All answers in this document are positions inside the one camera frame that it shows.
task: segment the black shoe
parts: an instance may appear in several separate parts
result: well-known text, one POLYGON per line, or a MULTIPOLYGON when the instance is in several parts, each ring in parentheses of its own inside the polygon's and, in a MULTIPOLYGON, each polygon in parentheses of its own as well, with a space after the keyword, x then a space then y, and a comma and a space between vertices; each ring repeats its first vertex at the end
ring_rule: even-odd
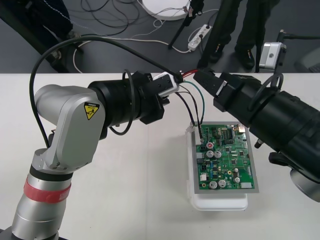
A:
POLYGON ((246 69, 252 69, 255 66, 255 58, 252 55, 251 49, 246 50, 246 49, 240 49, 240 48, 235 48, 235 53, 242 64, 242 66, 246 69))
POLYGON ((210 62, 212 63, 218 62, 222 56, 224 48, 225 48, 225 45, 218 44, 218 46, 215 49, 215 52, 210 56, 210 62))

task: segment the green circuit board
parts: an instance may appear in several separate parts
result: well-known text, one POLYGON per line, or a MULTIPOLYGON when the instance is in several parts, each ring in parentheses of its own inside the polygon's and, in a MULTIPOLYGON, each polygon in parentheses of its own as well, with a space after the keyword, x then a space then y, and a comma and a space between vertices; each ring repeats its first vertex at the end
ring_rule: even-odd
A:
POLYGON ((203 142, 196 146, 199 189, 254 189, 245 127, 203 124, 201 133, 203 142))

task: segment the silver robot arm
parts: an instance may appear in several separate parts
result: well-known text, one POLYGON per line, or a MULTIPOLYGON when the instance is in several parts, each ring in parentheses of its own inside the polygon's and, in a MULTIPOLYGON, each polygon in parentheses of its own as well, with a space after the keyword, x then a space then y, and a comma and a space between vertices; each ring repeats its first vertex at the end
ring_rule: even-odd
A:
POLYGON ((47 85, 35 102, 56 130, 51 146, 34 153, 11 230, 23 240, 58 239, 73 172, 92 162, 105 109, 93 90, 78 86, 47 85))
POLYGON ((166 72, 154 78, 136 72, 132 83, 122 79, 92 82, 88 88, 47 85, 35 94, 37 113, 56 130, 49 148, 35 151, 12 227, 0 240, 59 239, 73 173, 92 162, 108 128, 132 122, 131 115, 145 124, 162 119, 167 97, 179 90, 177 80, 166 72))

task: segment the power strip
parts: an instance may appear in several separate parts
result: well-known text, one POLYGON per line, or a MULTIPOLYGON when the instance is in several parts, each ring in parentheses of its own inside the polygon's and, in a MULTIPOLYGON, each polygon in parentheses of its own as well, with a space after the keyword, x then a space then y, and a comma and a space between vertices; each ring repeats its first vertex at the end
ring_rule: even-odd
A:
POLYGON ((192 38, 192 40, 188 44, 188 49, 194 51, 197 49, 198 45, 201 43, 201 38, 199 37, 202 35, 202 39, 209 33, 211 30, 211 26, 205 24, 202 28, 197 32, 197 34, 192 38))

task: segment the electrolytic capacitor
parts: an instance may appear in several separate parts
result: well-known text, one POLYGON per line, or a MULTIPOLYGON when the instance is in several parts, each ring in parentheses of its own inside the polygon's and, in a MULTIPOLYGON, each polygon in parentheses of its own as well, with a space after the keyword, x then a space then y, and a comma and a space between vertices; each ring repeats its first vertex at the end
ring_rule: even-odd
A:
POLYGON ((216 189, 217 186, 218 186, 218 184, 217 184, 216 181, 211 181, 211 182, 209 183, 209 188, 211 188, 211 189, 216 189))
POLYGON ((219 187, 220 187, 220 188, 224 188, 226 185, 227 185, 227 183, 226 183, 225 180, 220 180, 220 181, 219 181, 219 187))
POLYGON ((240 178, 239 178, 239 177, 235 177, 235 178, 233 179, 233 181, 234 181, 236 184, 238 184, 238 183, 240 183, 240 178))
POLYGON ((207 144, 206 144, 206 148, 207 149, 213 149, 214 148, 214 144, 212 142, 208 141, 207 144))
POLYGON ((222 154, 221 154, 220 151, 215 151, 215 152, 214 152, 214 157, 215 157, 216 159, 221 158, 221 156, 222 156, 222 154))
POLYGON ((212 157, 215 155, 215 153, 214 153, 213 151, 209 150, 209 151, 206 152, 205 155, 206 155, 208 158, 212 158, 212 157))

